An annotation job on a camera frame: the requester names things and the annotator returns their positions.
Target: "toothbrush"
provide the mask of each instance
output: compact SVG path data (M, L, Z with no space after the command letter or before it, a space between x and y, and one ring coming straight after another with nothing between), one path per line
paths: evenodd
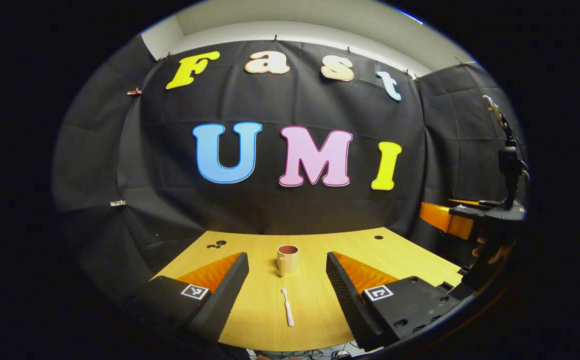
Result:
M287 296L287 290L285 290L285 287L283 289L281 289L281 292L283 293L283 296L285 297L285 310L288 313L288 326L294 326L294 319L292 317L292 311L290 310L290 301L288 300L288 296Z

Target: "yellow table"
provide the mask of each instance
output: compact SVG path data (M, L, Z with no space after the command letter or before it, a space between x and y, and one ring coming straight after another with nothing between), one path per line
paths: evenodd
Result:
M227 244L207 248L218 240ZM276 248L299 247L299 269L279 278ZM263 351L304 351L354 340L326 274L336 251L403 279L418 276L436 286L461 282L459 267L387 228L311 235L251 235L207 231L156 276L179 278L225 256L248 253L249 274L219 342ZM287 326L281 288L287 289L296 325Z

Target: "mug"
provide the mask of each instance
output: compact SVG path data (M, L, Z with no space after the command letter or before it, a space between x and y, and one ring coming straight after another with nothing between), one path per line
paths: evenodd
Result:
M284 244L276 249L276 267L279 276L286 272L295 272L299 267L299 248L292 244Z

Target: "black fabric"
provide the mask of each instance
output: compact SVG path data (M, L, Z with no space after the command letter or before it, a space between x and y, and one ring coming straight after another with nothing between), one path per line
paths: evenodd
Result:
M221 56L192 75L192 84L165 89L180 59L211 51ZM244 65L257 51L282 52L290 71L246 72ZM354 80L323 77L325 55L350 59ZM388 96L376 71L388 71L396 80L401 101ZM127 96L137 87L143 91L140 96ZM384 226L466 265L472 245L441 239L440 231L419 219L418 212L422 200L443 204L451 198L496 200L503 195L496 151L504 133L485 109L482 94L501 106L523 141L503 92L473 63L417 82L386 64L337 48L236 41L153 64L135 38L91 77L68 111L54 162L57 209L65 214L70 242L88 244L73 246L79 264L113 298L148 280L207 230L291 235ZM232 167L239 162L239 137L232 127L244 121L263 125L256 137L253 173L235 184L203 178L192 129L203 123L224 125L219 159ZM352 133L350 184L329 187L306 180L299 187L281 186L287 144L280 130L291 125L308 128L318 147L332 130ZM391 191L370 187L383 141L402 146ZM301 175L306 177L303 169ZM109 207L121 199L127 205ZM115 214L114 221L101 213L105 207ZM109 236L80 229L90 229L95 221L101 222L101 231L119 230ZM114 246L119 251L111 251Z

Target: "blue letter u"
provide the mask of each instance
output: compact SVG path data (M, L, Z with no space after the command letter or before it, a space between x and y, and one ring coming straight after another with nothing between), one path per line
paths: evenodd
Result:
M192 130L196 137L196 164L199 173L211 182L232 184L242 182L254 171L256 161L256 134L263 129L257 122L240 122L234 125L239 134L239 164L226 168L219 162L219 136L225 127L219 123L205 123Z

